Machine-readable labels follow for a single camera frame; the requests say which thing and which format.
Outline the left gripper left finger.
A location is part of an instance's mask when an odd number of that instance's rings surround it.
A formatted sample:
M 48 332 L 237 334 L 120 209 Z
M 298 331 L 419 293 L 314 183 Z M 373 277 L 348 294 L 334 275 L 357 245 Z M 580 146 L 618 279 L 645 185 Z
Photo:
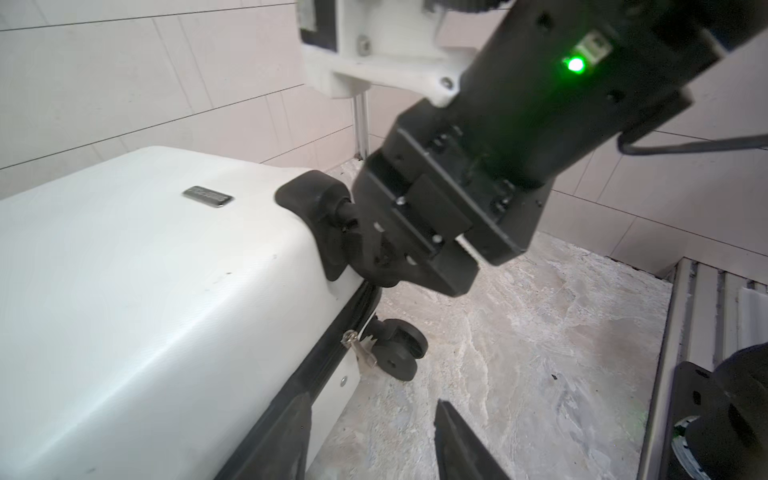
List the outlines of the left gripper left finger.
M 304 479 L 311 424 L 308 393 L 271 405 L 215 479 Z

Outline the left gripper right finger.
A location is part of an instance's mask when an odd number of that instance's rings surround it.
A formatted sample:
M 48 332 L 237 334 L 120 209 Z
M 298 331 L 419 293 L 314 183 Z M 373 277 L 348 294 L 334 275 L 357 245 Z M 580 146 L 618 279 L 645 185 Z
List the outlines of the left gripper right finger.
M 510 479 L 450 402 L 438 401 L 434 426 L 440 480 Z

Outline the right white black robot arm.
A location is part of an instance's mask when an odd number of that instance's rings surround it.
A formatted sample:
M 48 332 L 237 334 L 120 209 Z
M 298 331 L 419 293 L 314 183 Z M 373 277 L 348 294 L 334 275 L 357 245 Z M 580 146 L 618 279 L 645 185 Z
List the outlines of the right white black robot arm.
M 555 178 L 687 109 L 688 84 L 767 26 L 763 1 L 518 1 L 445 107 L 395 120 L 353 185 L 349 264 L 460 296 L 529 247 Z

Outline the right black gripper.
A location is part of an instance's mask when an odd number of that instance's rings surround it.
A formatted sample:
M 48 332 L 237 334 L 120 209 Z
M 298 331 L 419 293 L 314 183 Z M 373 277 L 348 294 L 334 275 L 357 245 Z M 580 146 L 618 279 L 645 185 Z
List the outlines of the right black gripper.
M 353 183 L 358 229 L 350 263 L 366 280 L 458 297 L 481 256 L 498 266 L 526 252 L 551 191 L 495 178 L 466 133 L 422 100 L 400 114 Z

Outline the aluminium mounting rail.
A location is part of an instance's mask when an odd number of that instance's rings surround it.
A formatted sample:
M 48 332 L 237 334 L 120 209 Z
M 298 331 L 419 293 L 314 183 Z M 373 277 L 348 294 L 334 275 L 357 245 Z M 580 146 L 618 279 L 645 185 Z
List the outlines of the aluminium mounting rail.
M 682 259 L 674 269 L 638 478 L 655 479 L 649 475 L 660 465 L 662 420 L 677 365 L 691 362 L 712 372 L 734 353 L 760 344 L 767 346 L 766 285 Z

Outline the black suitcase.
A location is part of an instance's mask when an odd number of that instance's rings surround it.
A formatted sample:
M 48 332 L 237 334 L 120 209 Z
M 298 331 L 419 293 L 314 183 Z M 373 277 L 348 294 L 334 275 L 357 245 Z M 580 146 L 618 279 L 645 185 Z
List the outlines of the black suitcase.
M 313 398 L 307 467 L 371 361 L 424 335 L 350 266 L 346 186 L 143 148 L 1 202 L 1 475 L 215 479 L 277 395 Z

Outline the right aluminium corner post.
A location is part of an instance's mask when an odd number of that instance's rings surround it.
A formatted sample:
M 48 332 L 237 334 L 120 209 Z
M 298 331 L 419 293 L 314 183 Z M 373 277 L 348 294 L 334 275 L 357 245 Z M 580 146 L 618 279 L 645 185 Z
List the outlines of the right aluminium corner post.
M 369 115 L 367 93 L 352 98 L 353 123 L 355 138 L 355 158 L 365 160 L 370 154 Z

